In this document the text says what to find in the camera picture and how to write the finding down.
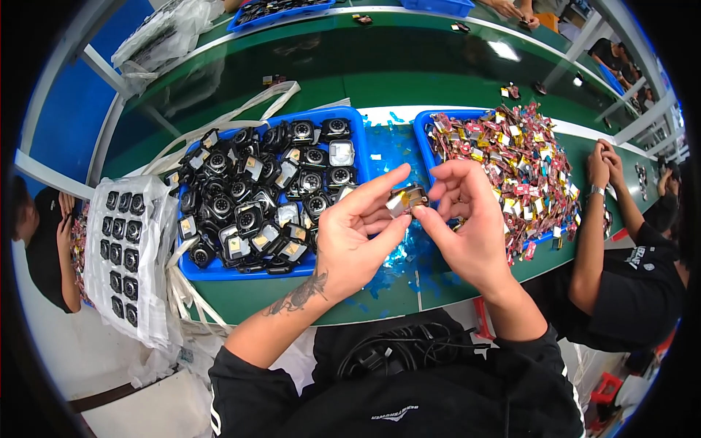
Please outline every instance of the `plastic bag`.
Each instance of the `plastic bag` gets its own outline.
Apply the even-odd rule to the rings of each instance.
[[[158,77],[156,70],[177,61],[197,46],[199,35],[224,12],[221,0],[171,0],[151,14],[111,57],[130,91],[143,93]]]
[[[156,176],[103,179],[90,204],[85,292],[103,320],[150,348],[182,344],[166,311],[165,264],[177,200]]]

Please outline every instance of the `black sleeve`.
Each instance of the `black sleeve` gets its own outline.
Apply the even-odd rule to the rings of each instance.
[[[499,348],[512,350],[530,357],[535,362],[558,374],[562,375],[565,369],[565,363],[560,355],[560,346],[557,345],[557,332],[550,324],[547,325],[547,331],[540,338],[533,341],[516,342],[497,338],[494,340],[494,343]]]
[[[289,374],[255,367],[225,347],[210,368],[210,379],[213,436],[273,436],[298,406]]]
[[[596,55],[599,58],[603,59],[603,56],[605,56],[606,52],[605,50],[611,49],[611,42],[608,39],[605,38],[599,38],[599,40],[594,43],[591,49],[589,49],[589,56],[591,55]]]
[[[664,247],[675,249],[676,245],[666,239],[659,231],[655,230],[647,222],[643,222],[635,238],[635,245],[639,247]]]
[[[674,290],[664,281],[601,273],[601,286],[589,330],[639,345],[662,336],[674,319]]]

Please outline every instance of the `forearm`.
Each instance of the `forearm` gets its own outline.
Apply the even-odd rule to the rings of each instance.
[[[530,295],[511,275],[494,288],[480,291],[496,335],[507,341],[532,341],[547,331],[547,322]]]
[[[335,302],[324,296],[326,274],[312,276],[295,290],[236,327],[224,347],[259,368],[268,368]]]
[[[584,221],[578,230],[569,298],[584,313],[591,315],[604,270],[604,197],[592,194],[587,200]]]
[[[61,295],[71,312],[81,309],[81,290],[76,281],[76,271],[73,269],[70,256],[58,257],[61,266]]]
[[[638,206],[635,205],[633,197],[628,191],[628,187],[623,184],[623,186],[614,186],[616,198],[618,198],[618,209],[620,210],[620,215],[623,217],[623,224],[625,225],[625,230],[633,242],[638,241],[638,231],[640,227],[643,226],[645,218],[643,214],[638,210]]]

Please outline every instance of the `electronic component pile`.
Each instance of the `electronic component pile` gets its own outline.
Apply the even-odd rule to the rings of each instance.
[[[580,223],[580,190],[570,181],[571,165],[552,132],[549,118],[538,114],[538,104],[512,109],[505,105],[477,120],[432,115],[426,135],[433,152],[446,160],[482,163],[501,204],[507,259],[530,260],[536,240],[550,233],[562,245]]]

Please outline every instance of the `finger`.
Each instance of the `finger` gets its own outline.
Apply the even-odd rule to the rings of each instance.
[[[387,228],[387,225],[391,223],[392,219],[382,219],[374,222],[373,224],[368,224],[365,226],[365,233],[367,235],[381,233],[382,231],[384,231],[385,228]]]
[[[495,201],[491,192],[491,182],[477,161],[450,160],[434,167],[431,173],[438,179],[460,178],[461,199],[464,198],[463,202],[472,203],[474,212]]]
[[[334,213],[360,216],[368,207],[375,203],[378,198],[383,198],[385,202],[387,202],[386,199],[389,191],[394,186],[404,181],[409,176],[410,172],[411,166],[408,163],[404,163],[396,169],[362,184],[343,198],[340,203],[335,205],[337,208]]]
[[[367,226],[382,219],[392,219],[392,214],[390,213],[390,210],[387,210],[386,208],[377,210],[371,215],[363,217],[362,222]]]
[[[455,244],[455,233],[433,208],[417,205],[411,212],[421,222],[424,231],[433,239],[441,251]]]
[[[371,256],[381,256],[384,259],[402,242],[410,223],[411,215],[403,214],[393,219],[381,233],[363,246],[369,250]]]

